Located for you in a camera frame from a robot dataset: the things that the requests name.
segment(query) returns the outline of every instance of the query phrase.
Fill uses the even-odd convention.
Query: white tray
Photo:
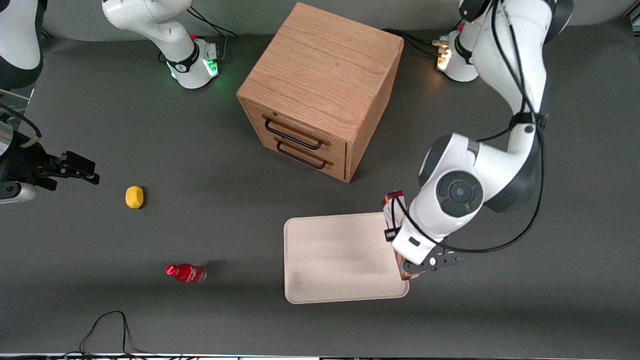
[[[409,292],[385,241],[383,213],[292,218],[284,225],[284,293],[292,304],[394,299]]]

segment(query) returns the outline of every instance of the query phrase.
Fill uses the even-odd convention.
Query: wooden box
[[[348,183],[402,49],[400,37],[298,3],[236,95],[264,146]]]

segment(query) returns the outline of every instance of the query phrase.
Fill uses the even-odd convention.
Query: drawer handle
[[[308,166],[310,166],[310,167],[312,167],[312,168],[318,169],[318,170],[322,170],[322,169],[324,169],[324,167],[326,166],[326,160],[324,160],[324,161],[322,162],[322,164],[320,164],[320,165],[316,165],[316,164],[314,164],[314,163],[312,163],[312,162],[310,162],[310,161],[304,160],[303,158],[301,158],[301,157],[299,157],[299,156],[295,156],[294,154],[291,154],[290,152],[288,152],[288,151],[285,151],[285,150],[281,149],[281,148],[280,148],[280,146],[281,146],[281,145],[282,145],[282,142],[280,142],[280,141],[279,141],[279,142],[278,142],[278,145],[276,146],[276,149],[278,149],[278,152],[279,152],[280,154],[286,155],[286,156],[288,156],[288,157],[290,157],[290,158],[292,158],[292,159],[294,159],[294,160],[298,160],[298,161],[300,161],[301,163],[303,163],[303,164],[305,164],[305,165],[308,165]]]
[[[289,136],[289,135],[287,135],[285,133],[282,133],[282,132],[280,132],[280,131],[278,131],[276,129],[273,129],[272,127],[269,127],[270,123],[271,123],[271,119],[269,119],[269,118],[267,118],[267,121],[265,121],[265,123],[264,123],[264,127],[266,127],[269,132],[274,133],[274,134],[276,134],[278,136],[281,136],[281,137],[283,137],[283,138],[285,138],[285,139],[287,139],[287,140],[289,140],[291,142],[294,142],[294,143],[296,143],[296,144],[298,144],[300,146],[304,146],[307,149],[311,149],[311,150],[318,150],[318,149],[320,149],[320,146],[322,146],[322,140],[318,140],[317,144],[311,145],[311,144],[306,143],[304,141],[301,141],[301,140],[298,140],[296,138],[293,138],[293,137],[291,137],[291,136]]]

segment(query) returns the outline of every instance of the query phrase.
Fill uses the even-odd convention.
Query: red bottle
[[[202,266],[191,264],[169,265],[164,272],[180,282],[203,282],[207,278],[207,271]]]

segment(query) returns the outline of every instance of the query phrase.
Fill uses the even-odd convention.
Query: gray table
[[[490,135],[510,113],[482,81],[449,81],[407,49],[344,184],[263,148],[238,104],[269,39],[230,39],[221,77],[195,91],[155,63],[150,42],[49,44],[28,116],[49,152],[89,157],[102,181],[62,180],[0,208],[0,351],[74,350],[121,309],[154,352],[640,357],[640,63],[627,20],[569,28],[545,48],[547,185],[526,239],[423,275],[403,299],[303,306],[283,293],[287,219],[379,211],[394,189],[412,199],[433,140]],[[124,205],[133,184],[148,188],[141,211]],[[484,209],[451,243],[500,243],[531,210]],[[163,273],[181,261],[206,263],[207,281]],[[107,318],[87,349],[118,352],[120,336]]]

